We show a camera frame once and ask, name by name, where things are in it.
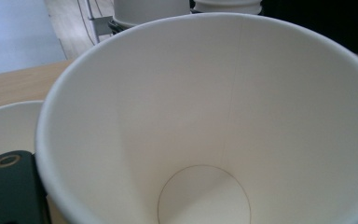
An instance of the white paper cup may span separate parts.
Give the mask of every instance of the white paper cup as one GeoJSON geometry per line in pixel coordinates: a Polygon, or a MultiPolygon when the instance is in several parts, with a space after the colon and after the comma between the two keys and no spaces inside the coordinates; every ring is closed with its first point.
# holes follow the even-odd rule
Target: white paper cup
{"type": "MultiPolygon", "coordinates": [[[[42,101],[0,106],[0,154],[14,150],[34,152],[34,132],[41,106],[42,101]]],[[[49,197],[48,206],[52,224],[66,223],[49,197]]]]}
{"type": "Polygon", "coordinates": [[[190,14],[188,0],[114,0],[117,24],[131,28],[149,21],[190,14]]]}
{"type": "Polygon", "coordinates": [[[36,145],[74,223],[355,224],[358,58],[263,17],[153,21],[70,65],[36,145]]]}
{"type": "Polygon", "coordinates": [[[199,12],[234,12],[257,15],[261,12],[261,0],[195,0],[194,9],[199,12]]]}

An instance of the floor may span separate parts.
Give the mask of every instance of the floor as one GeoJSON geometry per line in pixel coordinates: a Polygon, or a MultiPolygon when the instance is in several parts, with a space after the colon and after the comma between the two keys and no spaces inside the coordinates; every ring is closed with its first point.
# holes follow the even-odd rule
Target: floor
{"type": "MultiPolygon", "coordinates": [[[[54,31],[67,59],[77,58],[95,45],[86,0],[44,0],[54,31]]],[[[89,0],[94,18],[113,16],[113,0],[89,0]]],[[[110,35],[100,36],[101,41],[110,35]]]]}
{"type": "Polygon", "coordinates": [[[0,73],[63,60],[44,0],[0,0],[0,73]]]}

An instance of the white cup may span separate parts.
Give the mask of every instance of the white cup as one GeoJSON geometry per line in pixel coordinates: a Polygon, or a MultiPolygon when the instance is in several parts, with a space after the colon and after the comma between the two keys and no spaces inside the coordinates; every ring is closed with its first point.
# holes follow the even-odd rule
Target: white cup
{"type": "MultiPolygon", "coordinates": [[[[41,106],[42,101],[0,106],[0,154],[15,150],[34,152],[34,132],[41,106]]],[[[67,223],[49,197],[48,207],[52,224],[67,223]]]]}
{"type": "Polygon", "coordinates": [[[257,15],[261,12],[261,0],[194,0],[199,12],[235,12],[257,15]]]}
{"type": "Polygon", "coordinates": [[[117,24],[131,28],[149,21],[190,14],[188,0],[114,0],[117,24]]]}
{"type": "Polygon", "coordinates": [[[355,224],[358,58],[251,15],[139,25],[62,74],[36,151],[73,223],[355,224]]]}

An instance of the black object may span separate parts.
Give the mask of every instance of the black object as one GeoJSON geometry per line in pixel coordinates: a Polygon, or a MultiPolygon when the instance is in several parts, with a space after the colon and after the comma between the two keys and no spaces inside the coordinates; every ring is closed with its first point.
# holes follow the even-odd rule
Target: black object
{"type": "Polygon", "coordinates": [[[124,27],[117,24],[117,22],[115,22],[113,19],[110,22],[108,22],[107,25],[112,30],[112,35],[116,35],[125,30],[124,27]]]}
{"type": "Polygon", "coordinates": [[[263,0],[264,16],[309,28],[358,53],[358,1],[263,0]]]}
{"type": "Polygon", "coordinates": [[[196,5],[196,2],[194,2],[194,0],[189,0],[190,3],[190,8],[194,8],[194,6],[196,5]]]}
{"type": "Polygon", "coordinates": [[[32,153],[0,155],[0,224],[51,223],[46,195],[32,153]]]}

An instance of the table surface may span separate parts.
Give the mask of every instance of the table surface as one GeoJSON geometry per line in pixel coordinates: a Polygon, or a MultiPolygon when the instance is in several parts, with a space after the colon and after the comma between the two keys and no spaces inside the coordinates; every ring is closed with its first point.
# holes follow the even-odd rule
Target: table surface
{"type": "Polygon", "coordinates": [[[72,61],[0,74],[0,105],[44,100],[57,77],[72,61]]]}

